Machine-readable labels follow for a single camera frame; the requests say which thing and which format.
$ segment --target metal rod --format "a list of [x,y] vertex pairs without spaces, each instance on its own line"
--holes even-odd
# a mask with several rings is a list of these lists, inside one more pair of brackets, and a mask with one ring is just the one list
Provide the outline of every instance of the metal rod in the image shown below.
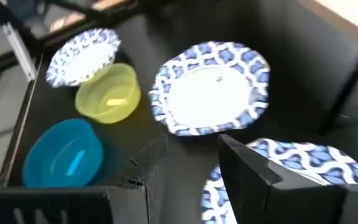
[[347,101],[354,93],[357,84],[358,84],[358,64],[356,65],[353,72],[349,75],[349,78],[346,81],[344,88],[340,92],[339,96],[336,98],[331,109],[328,111],[327,116],[325,117],[322,125],[319,128],[320,135],[324,136],[330,130],[332,130],[338,117],[343,112],[343,109],[345,108]]

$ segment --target white plate center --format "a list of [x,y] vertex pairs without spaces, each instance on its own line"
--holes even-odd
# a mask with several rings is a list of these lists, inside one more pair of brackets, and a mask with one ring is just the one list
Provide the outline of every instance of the white plate center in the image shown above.
[[76,80],[93,73],[109,61],[113,55],[114,47],[109,44],[91,44],[74,56],[65,69],[65,80]]
[[187,73],[172,83],[168,108],[173,119],[191,128],[225,124],[248,107],[246,76],[229,67],[209,67]]

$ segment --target blue patterned paper plate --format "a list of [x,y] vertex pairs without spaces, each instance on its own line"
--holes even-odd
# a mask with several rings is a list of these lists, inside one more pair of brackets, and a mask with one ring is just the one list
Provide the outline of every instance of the blue patterned paper plate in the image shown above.
[[[358,163],[338,149],[311,143],[285,143],[258,139],[248,144],[269,160],[321,185],[358,184]],[[236,224],[220,167],[206,181],[201,199],[205,224]]]
[[161,66],[149,92],[154,118],[178,136],[245,128],[268,106],[269,71],[243,44],[194,45]]
[[69,40],[52,57],[45,77],[54,88],[78,86],[113,63],[121,41],[112,29],[90,29]]

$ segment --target metal frame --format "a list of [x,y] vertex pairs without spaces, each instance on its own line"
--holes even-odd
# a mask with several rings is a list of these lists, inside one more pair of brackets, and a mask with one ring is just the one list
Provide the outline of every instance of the metal frame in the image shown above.
[[[0,2],[0,25],[6,26],[7,32],[9,30],[11,33],[17,34],[16,37],[12,36],[10,40],[12,47],[13,47],[13,43],[18,44],[22,42],[22,46],[29,51],[28,53],[23,53],[23,50],[17,50],[17,49],[15,50],[15,47],[13,47],[14,48],[13,51],[9,51],[4,54],[1,54],[0,72],[3,72],[5,69],[17,64],[18,62],[20,63],[20,61],[22,61],[20,63],[21,65],[22,64],[28,65],[29,64],[29,62],[27,61],[28,58],[38,57],[44,51],[50,50],[50,48],[56,45],[57,43],[60,43],[61,41],[64,41],[72,37],[73,31],[74,30],[79,31],[78,30],[79,27],[83,27],[85,24],[91,24],[93,21],[106,20],[110,16],[109,9],[104,11],[97,11],[95,9],[79,6],[77,4],[66,2],[64,0],[43,0],[43,1],[46,2],[47,4],[55,4],[65,9],[83,13],[85,15],[85,20],[81,22],[77,22],[76,24],[68,26],[62,30],[58,30],[56,32],[48,34],[44,37],[41,37],[40,39],[37,39],[36,37],[34,37],[31,31],[28,28],[26,28],[23,25],[23,23],[20,20],[18,20],[18,18],[16,18],[16,16],[9,10],[9,8]],[[112,12],[115,12],[116,10],[114,9],[122,8],[123,5],[131,5],[133,3],[137,4],[138,0],[124,1],[122,3],[115,5],[111,10]],[[24,70],[27,70],[26,73],[29,73],[28,71],[32,71],[32,68],[30,68],[29,66],[26,66],[24,68],[26,68]],[[29,80],[33,78],[32,75],[28,75],[28,77]]]

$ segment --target plate rim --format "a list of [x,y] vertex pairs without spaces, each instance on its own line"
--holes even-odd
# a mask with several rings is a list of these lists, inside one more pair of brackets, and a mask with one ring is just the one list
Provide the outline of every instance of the plate rim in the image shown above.
[[[256,111],[249,111],[249,107],[247,109],[245,109],[238,117],[233,118],[233,119],[237,119],[240,117],[246,117],[246,119],[248,119],[248,122],[244,123],[244,124],[237,124],[237,125],[232,125],[231,122],[225,123],[225,124],[220,124],[217,125],[215,127],[189,127],[186,126],[184,124],[180,124],[177,121],[175,121],[175,118],[172,116],[171,112],[168,110],[168,102],[167,102],[167,96],[165,95],[165,93],[169,93],[168,91],[165,91],[165,86],[163,82],[168,82],[167,85],[172,84],[172,81],[176,80],[177,78],[180,78],[182,75],[186,74],[186,72],[183,72],[181,75],[177,76],[177,72],[174,71],[174,67],[177,65],[182,64],[182,66],[186,65],[185,62],[188,61],[189,59],[192,58],[186,58],[186,52],[187,51],[193,51],[196,52],[196,49],[199,53],[196,53],[196,58],[197,60],[203,59],[210,59],[210,58],[204,58],[204,55],[208,54],[203,54],[200,50],[200,47],[209,47],[211,48],[211,52],[209,54],[212,55],[212,50],[221,48],[222,45],[225,45],[226,48],[221,49],[220,51],[223,50],[229,50],[230,53],[234,54],[234,57],[242,57],[243,54],[250,52],[250,54],[254,55],[254,58],[252,58],[250,61],[248,61],[247,63],[240,58],[240,60],[236,60],[237,62],[242,62],[246,65],[246,67],[243,68],[243,73],[241,74],[245,74],[246,73],[249,74],[249,76],[254,76],[254,82],[256,83],[264,83],[265,87],[264,87],[264,92],[265,94],[261,94],[260,91],[258,91],[257,93],[260,95],[263,95],[265,97],[265,101],[261,102],[258,100],[254,100],[253,102],[249,103],[249,105],[254,105],[255,103],[261,103],[261,105],[264,103],[264,107],[262,108],[262,111],[258,111],[258,113]],[[262,65],[262,67],[260,67],[258,70],[256,70],[255,72],[251,71],[252,66],[255,65],[255,63],[260,62],[260,64]],[[212,66],[216,66],[216,64],[214,65],[199,65],[200,67],[212,67]],[[264,80],[263,82],[258,80],[257,77],[257,73],[259,73],[258,75],[260,75],[261,73],[266,75],[266,80]],[[249,47],[246,47],[244,44],[242,43],[238,43],[238,42],[218,42],[218,41],[209,41],[209,42],[202,42],[196,45],[191,46],[189,49],[186,49],[185,51],[183,51],[181,54],[177,55],[176,57],[171,58],[170,60],[168,60],[167,62],[165,62],[159,69],[158,74],[156,74],[155,76],[155,81],[153,83],[152,89],[149,91],[149,100],[151,102],[151,106],[152,106],[152,114],[155,118],[156,121],[164,124],[165,126],[167,126],[168,131],[172,134],[175,134],[177,136],[198,136],[198,135],[204,135],[204,134],[212,134],[212,133],[217,133],[220,131],[226,131],[229,129],[243,129],[248,127],[249,125],[251,125],[255,120],[257,120],[262,114],[263,112],[266,110],[266,108],[268,107],[269,103],[268,103],[268,93],[267,93],[267,88],[269,85],[269,73],[270,73],[270,66],[267,63],[266,59],[263,58],[263,56],[261,56],[261,54],[259,54],[257,51],[252,50]],[[255,85],[253,83],[250,83],[250,87],[253,88],[255,87]],[[250,92],[250,97],[251,96],[255,96],[255,93]]]

